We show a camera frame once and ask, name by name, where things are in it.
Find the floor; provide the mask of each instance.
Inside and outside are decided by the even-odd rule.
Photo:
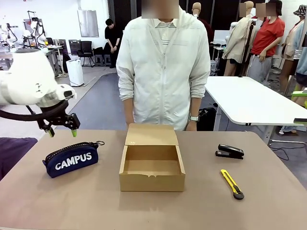
[[[213,107],[215,101],[206,93],[202,100],[201,107]],[[82,100],[73,108],[81,121],[80,129],[104,129],[104,130],[125,130],[125,116],[122,101],[119,98],[118,76],[117,74],[107,74],[91,88],[91,90],[82,98]],[[222,115],[220,131],[252,131],[261,134],[259,130],[263,127],[240,126],[233,124],[228,120],[225,114]],[[274,133],[273,139],[305,141],[306,132],[299,132],[298,136],[281,137]],[[297,148],[302,145],[273,143],[272,147]],[[302,185],[307,189],[307,149],[286,149],[289,161],[283,161],[289,170],[298,178]],[[286,158],[282,150],[276,151],[277,156]]]
[[[76,99],[69,100],[69,106],[66,110],[68,113],[84,95],[91,89],[91,87],[99,80],[99,78],[108,73],[114,73],[116,69],[110,69],[109,67],[83,67],[83,76],[85,87],[75,87],[77,93]],[[69,84],[69,78],[56,78],[56,81],[60,84]],[[31,108],[40,113],[37,106],[31,106]],[[25,106],[20,105],[7,105],[1,107],[1,110],[15,113],[15,114],[29,114],[29,111]],[[10,137],[10,138],[26,138],[32,137],[40,139],[45,132],[38,128],[36,122],[22,122],[13,121],[0,117],[0,137]]]

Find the yellow utility knife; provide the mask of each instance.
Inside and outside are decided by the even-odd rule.
[[[225,180],[230,185],[232,191],[234,192],[235,199],[242,200],[244,198],[244,194],[240,190],[239,186],[235,183],[234,179],[232,179],[232,177],[229,175],[229,173],[225,169],[222,169],[221,173],[223,177],[225,178]]]

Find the striped shirt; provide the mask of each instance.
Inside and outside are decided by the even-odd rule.
[[[165,23],[160,21],[159,19],[153,19],[154,26],[159,31],[164,51],[166,51],[166,48],[176,31],[177,21],[178,19],[174,19],[170,23]]]

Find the zipper pull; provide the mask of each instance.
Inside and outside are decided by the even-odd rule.
[[[96,141],[96,143],[94,144],[97,144],[97,145],[105,145],[105,142],[104,141],[101,141],[101,140],[98,140]]]

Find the beige jacket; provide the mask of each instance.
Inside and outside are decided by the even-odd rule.
[[[285,48],[284,49],[284,53],[282,53],[282,58],[286,59],[286,60],[290,60],[293,61],[293,55],[295,52],[295,49],[293,47],[294,44],[294,39],[295,39],[295,35],[297,32],[297,29],[299,28],[300,25],[304,24],[304,20],[301,21],[299,24],[297,24],[296,26],[294,26],[294,28],[290,31],[290,33],[288,34],[285,42],[283,43]]]
[[[252,15],[250,14],[245,18],[242,18],[231,32],[223,54],[223,59],[234,59],[236,62],[242,63],[244,48],[249,34],[249,27],[251,25],[251,22],[249,21],[251,16]]]

